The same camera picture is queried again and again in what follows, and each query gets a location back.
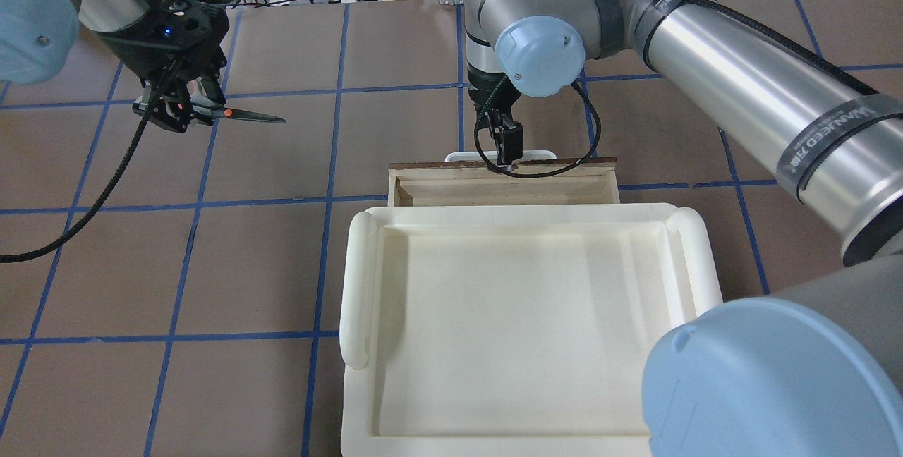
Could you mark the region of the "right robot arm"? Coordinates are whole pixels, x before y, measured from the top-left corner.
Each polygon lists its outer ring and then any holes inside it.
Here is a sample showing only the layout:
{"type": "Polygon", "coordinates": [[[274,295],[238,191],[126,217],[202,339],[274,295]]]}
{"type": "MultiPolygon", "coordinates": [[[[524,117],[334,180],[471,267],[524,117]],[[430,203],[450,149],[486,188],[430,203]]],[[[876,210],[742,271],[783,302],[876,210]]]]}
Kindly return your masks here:
{"type": "Polygon", "coordinates": [[[842,238],[844,267],[671,329],[642,376],[655,456],[901,454],[901,102],[717,0],[464,0],[477,129],[511,175],[520,95],[632,49],[842,238]]]}

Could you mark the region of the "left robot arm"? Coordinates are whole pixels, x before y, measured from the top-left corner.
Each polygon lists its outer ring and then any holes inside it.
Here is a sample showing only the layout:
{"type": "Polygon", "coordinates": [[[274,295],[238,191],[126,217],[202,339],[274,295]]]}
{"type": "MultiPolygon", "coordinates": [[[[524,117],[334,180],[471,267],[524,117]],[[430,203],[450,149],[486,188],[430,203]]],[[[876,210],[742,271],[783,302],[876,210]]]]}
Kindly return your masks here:
{"type": "Polygon", "coordinates": [[[226,115],[220,72],[229,19],[198,0],[1,0],[2,79],[42,83],[65,65],[81,28],[93,32],[143,87],[137,114],[182,133],[226,115]]]}

